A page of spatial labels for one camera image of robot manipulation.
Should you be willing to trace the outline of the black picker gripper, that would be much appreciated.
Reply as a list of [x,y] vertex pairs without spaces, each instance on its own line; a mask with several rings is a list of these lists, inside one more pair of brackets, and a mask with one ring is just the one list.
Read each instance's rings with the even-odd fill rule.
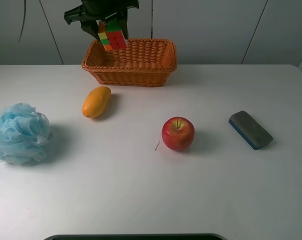
[[99,26],[96,21],[107,22],[117,17],[124,38],[129,38],[128,9],[138,9],[138,0],[82,0],[81,3],[64,13],[64,20],[68,25],[81,21],[81,29],[100,41]]

